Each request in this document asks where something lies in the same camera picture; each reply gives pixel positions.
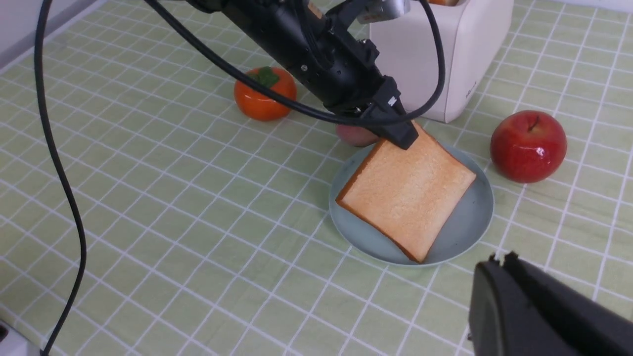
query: orange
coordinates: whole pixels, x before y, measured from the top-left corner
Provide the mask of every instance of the orange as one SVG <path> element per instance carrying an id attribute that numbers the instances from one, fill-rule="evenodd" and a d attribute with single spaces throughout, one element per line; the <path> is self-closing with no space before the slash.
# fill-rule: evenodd
<path id="1" fill-rule="evenodd" d="M 246 75 L 261 85 L 291 100 L 297 100 L 297 87 L 290 73 L 281 68 L 255 68 Z M 233 89 L 235 103 L 243 114 L 259 121 L 272 121 L 287 116 L 291 109 L 248 87 L 239 80 Z"/>

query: toast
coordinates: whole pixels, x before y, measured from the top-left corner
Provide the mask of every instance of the toast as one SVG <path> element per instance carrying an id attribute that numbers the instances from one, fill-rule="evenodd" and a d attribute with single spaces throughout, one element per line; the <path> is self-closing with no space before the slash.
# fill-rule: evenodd
<path id="1" fill-rule="evenodd" d="M 411 147 L 381 139 L 336 202 L 420 264 L 476 174 L 413 123 L 419 137 Z"/>
<path id="2" fill-rule="evenodd" d="M 429 0 L 429 4 L 443 5 L 443 6 L 455 6 L 459 0 Z"/>

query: fake fruit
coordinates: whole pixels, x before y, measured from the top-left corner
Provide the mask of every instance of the fake fruit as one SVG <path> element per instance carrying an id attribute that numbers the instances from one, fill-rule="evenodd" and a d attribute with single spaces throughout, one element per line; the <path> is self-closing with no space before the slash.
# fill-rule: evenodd
<path id="1" fill-rule="evenodd" d="M 294 79 L 281 68 L 255 68 L 246 72 L 246 75 L 278 94 L 297 100 L 297 86 Z M 254 120 L 276 120 L 287 116 L 291 111 L 287 106 L 260 94 L 239 80 L 235 82 L 233 96 L 240 111 Z"/>
<path id="2" fill-rule="evenodd" d="M 551 176 L 566 153 L 565 130 L 541 111 L 525 110 L 505 118 L 490 142 L 492 164 L 517 183 L 535 183 Z"/>
<path id="3" fill-rule="evenodd" d="M 341 141 L 356 147 L 369 146 L 378 141 L 378 136 L 363 127 L 336 125 L 336 134 Z"/>

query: apple stem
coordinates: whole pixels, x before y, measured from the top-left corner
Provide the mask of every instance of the apple stem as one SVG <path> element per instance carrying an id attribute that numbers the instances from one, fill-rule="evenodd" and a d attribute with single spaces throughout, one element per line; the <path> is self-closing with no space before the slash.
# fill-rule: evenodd
<path id="1" fill-rule="evenodd" d="M 540 119 L 540 118 L 541 118 L 541 117 L 540 117 L 539 115 L 536 115 L 536 120 L 534 120 L 534 123 L 530 126 L 530 128 L 529 128 L 529 129 L 527 129 L 529 132 L 532 132 L 532 129 L 533 129 L 534 127 L 536 127 L 536 125 L 539 123 L 539 119 Z"/>

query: wall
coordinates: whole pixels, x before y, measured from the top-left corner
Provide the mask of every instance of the wall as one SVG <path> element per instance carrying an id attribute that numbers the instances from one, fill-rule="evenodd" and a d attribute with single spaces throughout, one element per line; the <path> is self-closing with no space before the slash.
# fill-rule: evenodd
<path id="1" fill-rule="evenodd" d="M 633 13 L 633 0 L 553 0 L 562 3 L 594 6 L 615 11 Z"/>
<path id="2" fill-rule="evenodd" d="M 46 25 L 50 34 L 95 0 L 53 0 Z M 0 0 L 0 68 L 28 51 L 35 41 L 41 0 Z"/>

